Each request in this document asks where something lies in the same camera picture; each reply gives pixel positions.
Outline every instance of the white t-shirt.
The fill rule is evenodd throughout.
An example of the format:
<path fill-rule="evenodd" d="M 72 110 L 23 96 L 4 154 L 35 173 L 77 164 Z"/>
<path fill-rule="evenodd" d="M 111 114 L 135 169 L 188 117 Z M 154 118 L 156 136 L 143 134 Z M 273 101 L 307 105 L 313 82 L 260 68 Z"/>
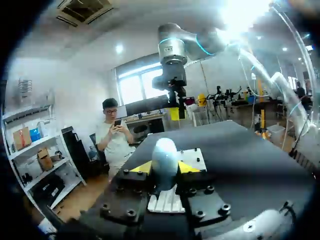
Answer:
<path fill-rule="evenodd" d="M 125 128 L 127 124 L 121 121 L 121 125 Z M 95 133 L 95 142 L 99 144 L 101 140 L 108 134 L 111 124 L 102 122 Z M 127 137 L 123 132 L 115 132 L 112 134 L 111 140 L 104 149 L 105 158 L 111 167 L 121 167 L 128 159 L 127 156 L 136 150 L 134 146 L 129 146 Z"/>

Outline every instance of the yellow triangular block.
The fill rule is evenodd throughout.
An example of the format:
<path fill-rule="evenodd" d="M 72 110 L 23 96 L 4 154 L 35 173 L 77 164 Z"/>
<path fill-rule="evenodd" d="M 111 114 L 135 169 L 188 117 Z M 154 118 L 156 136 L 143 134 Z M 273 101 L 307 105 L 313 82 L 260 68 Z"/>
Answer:
<path fill-rule="evenodd" d="M 200 170 L 185 164 L 183 161 L 179 161 L 178 163 L 179 163 L 180 172 L 182 174 L 186 174 L 188 172 L 192 172 L 192 173 L 200 172 Z"/>
<path fill-rule="evenodd" d="M 150 169 L 151 169 L 151 162 L 152 161 L 148 161 L 140 166 L 137 166 L 136 168 L 130 170 L 130 172 L 143 172 L 143 173 L 146 173 L 146 174 L 149 174 L 150 172 Z"/>

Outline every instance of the window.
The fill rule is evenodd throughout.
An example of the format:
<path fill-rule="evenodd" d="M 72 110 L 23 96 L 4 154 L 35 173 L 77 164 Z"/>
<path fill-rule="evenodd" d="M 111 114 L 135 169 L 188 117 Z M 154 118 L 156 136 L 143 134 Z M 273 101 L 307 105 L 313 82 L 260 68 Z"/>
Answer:
<path fill-rule="evenodd" d="M 140 78 L 137 75 L 121 79 L 119 89 L 124 105 L 143 100 Z"/>
<path fill-rule="evenodd" d="M 161 64 L 158 62 L 120 74 L 118 86 L 122 103 L 125 105 L 166 95 L 167 90 L 161 91 L 152 87 L 152 80 L 162 73 Z"/>
<path fill-rule="evenodd" d="M 297 89 L 297 78 L 296 77 L 288 76 L 288 82 L 289 82 L 290 87 L 293 90 Z"/>
<path fill-rule="evenodd" d="M 145 98 L 155 98 L 168 93 L 167 90 L 159 90 L 152 87 L 152 79 L 162 75 L 162 69 L 149 71 L 141 75 Z"/>

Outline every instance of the ceiling air vent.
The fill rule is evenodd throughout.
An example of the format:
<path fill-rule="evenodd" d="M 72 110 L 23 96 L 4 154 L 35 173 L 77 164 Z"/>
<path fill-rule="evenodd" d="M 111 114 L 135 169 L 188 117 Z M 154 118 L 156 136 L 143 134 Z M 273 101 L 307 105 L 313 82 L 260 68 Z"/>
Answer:
<path fill-rule="evenodd" d="M 90 24 L 113 9 L 108 0 L 64 0 L 57 8 L 56 18 L 74 27 Z"/>

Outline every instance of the smartphone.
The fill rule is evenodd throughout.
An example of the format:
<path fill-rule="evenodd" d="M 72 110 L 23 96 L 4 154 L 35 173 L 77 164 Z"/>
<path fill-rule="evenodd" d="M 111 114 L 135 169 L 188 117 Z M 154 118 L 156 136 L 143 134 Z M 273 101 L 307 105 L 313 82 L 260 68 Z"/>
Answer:
<path fill-rule="evenodd" d="M 118 125 L 121 125 L 121 120 L 114 121 L 114 125 L 113 126 L 115 127 L 115 126 L 118 126 Z"/>

